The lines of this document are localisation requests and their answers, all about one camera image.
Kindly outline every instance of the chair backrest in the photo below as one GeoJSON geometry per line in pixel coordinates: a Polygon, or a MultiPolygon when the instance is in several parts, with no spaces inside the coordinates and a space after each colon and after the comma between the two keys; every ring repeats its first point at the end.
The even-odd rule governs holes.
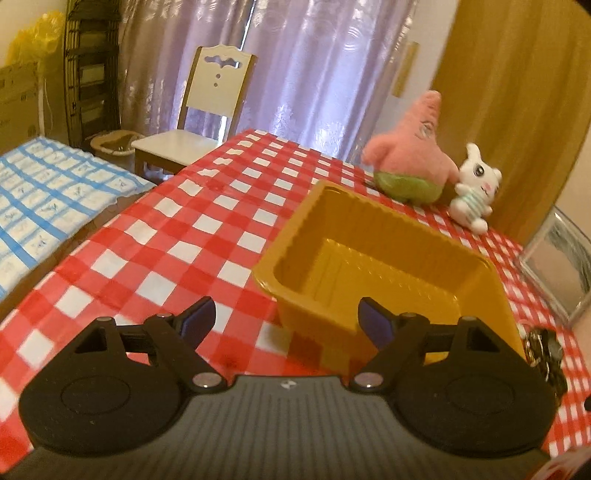
{"type": "Polygon", "coordinates": [[[184,128],[188,108],[195,108],[232,118],[226,136],[233,135],[255,63],[256,56],[236,47],[199,47],[187,82],[178,127],[184,128]]]}

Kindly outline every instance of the gold curtain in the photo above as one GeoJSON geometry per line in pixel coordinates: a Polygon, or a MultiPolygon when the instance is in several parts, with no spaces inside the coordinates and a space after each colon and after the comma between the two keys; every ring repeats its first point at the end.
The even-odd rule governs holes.
{"type": "Polygon", "coordinates": [[[522,244],[576,161],[591,119],[590,80],[591,17],[574,0],[460,3],[433,82],[443,95],[438,143],[461,164],[475,142],[502,171],[490,223],[522,244]]]}

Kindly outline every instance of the blue plaid cloth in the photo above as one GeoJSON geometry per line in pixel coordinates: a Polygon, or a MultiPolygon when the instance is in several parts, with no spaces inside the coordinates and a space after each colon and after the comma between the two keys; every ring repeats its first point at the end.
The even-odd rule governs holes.
{"type": "Polygon", "coordinates": [[[119,197],[154,185],[43,137],[0,157],[0,300],[119,197]]]}

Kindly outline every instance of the stuffed animal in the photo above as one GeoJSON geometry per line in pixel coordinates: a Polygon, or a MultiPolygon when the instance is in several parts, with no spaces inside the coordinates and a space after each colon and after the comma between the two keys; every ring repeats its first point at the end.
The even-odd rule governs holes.
{"type": "Polygon", "coordinates": [[[376,187],[399,202],[433,203],[447,181],[459,179],[456,164],[437,146],[441,94],[433,90],[414,102],[390,133],[373,137],[362,162],[374,167],[376,187]]]}
{"type": "Polygon", "coordinates": [[[482,217],[492,213],[491,203],[499,189],[502,175],[499,170],[482,161],[478,146],[468,143],[468,158],[460,167],[460,183],[456,185],[458,197],[449,206],[449,216],[473,234],[488,231],[482,217]]]}

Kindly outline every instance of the waste bin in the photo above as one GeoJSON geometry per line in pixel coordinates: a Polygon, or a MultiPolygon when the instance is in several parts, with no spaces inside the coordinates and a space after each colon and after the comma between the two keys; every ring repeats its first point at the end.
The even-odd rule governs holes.
{"type": "Polygon", "coordinates": [[[135,149],[131,143],[143,137],[130,130],[115,130],[97,135],[91,140],[90,146],[97,157],[133,173],[135,149]]]}

